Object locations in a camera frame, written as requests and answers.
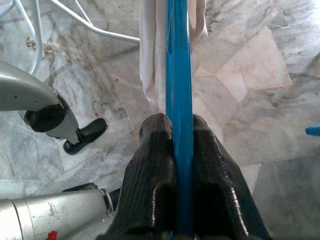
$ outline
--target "marble floor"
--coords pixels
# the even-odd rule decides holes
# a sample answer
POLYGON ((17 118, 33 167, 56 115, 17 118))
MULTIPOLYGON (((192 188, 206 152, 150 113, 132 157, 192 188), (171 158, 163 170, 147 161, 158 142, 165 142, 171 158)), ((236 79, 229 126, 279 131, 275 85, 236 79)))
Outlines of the marble floor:
MULTIPOLYGON (((71 1, 68 6, 76 9, 71 1)), ((139 35, 139 0, 87 0, 97 26, 139 35)), ((139 46, 102 37, 40 0, 44 54, 36 76, 70 104, 80 127, 107 131, 77 155, 0 113, 0 198, 58 193, 95 182, 121 186, 140 124, 157 110, 139 79, 139 46)), ((275 239, 320 238, 320 1, 207 0, 208 36, 193 42, 193 111, 239 164, 275 239)), ((36 45, 19 11, 0 19, 1 59, 21 69, 36 45)), ((73 239, 94 239, 112 218, 73 239)))

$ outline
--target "gray metal tube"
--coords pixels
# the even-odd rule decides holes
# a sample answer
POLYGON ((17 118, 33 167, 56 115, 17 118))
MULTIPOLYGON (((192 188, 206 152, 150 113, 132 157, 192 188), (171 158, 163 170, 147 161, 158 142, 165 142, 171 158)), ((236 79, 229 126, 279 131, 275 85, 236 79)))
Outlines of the gray metal tube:
POLYGON ((106 212, 97 189, 0 200, 0 239, 46 240, 53 234, 63 240, 101 221, 106 212))
POLYGON ((38 111, 57 104, 59 99, 45 83, 0 61, 0 111, 38 111))

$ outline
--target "white cloth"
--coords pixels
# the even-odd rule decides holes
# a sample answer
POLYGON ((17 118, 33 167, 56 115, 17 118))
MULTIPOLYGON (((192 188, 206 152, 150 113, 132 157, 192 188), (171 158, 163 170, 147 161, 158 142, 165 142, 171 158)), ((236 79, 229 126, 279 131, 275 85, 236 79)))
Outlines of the white cloth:
MULTIPOLYGON (((189 0, 191 42, 207 35, 206 0, 189 0)), ((140 62, 139 74, 146 98, 166 109, 166 28, 167 1, 140 0, 140 62)))

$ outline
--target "black rubber foot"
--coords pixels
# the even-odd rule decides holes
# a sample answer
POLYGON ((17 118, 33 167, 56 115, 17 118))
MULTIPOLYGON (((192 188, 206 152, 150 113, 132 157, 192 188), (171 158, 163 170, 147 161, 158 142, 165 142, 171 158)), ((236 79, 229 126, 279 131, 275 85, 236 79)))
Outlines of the black rubber foot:
POLYGON ((84 146, 88 145, 100 137, 107 129, 107 123, 103 118, 98 118, 90 122, 87 126, 78 130, 80 142, 73 145, 66 141, 63 144, 63 149, 67 154, 74 155, 79 152, 84 146))

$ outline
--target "red mark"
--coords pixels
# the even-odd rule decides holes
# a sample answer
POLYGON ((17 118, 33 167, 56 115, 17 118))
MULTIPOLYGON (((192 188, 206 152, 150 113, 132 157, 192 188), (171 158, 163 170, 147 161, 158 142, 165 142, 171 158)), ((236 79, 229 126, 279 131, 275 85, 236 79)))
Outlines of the red mark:
POLYGON ((51 231, 48 233, 46 240, 57 240, 58 231, 51 231))

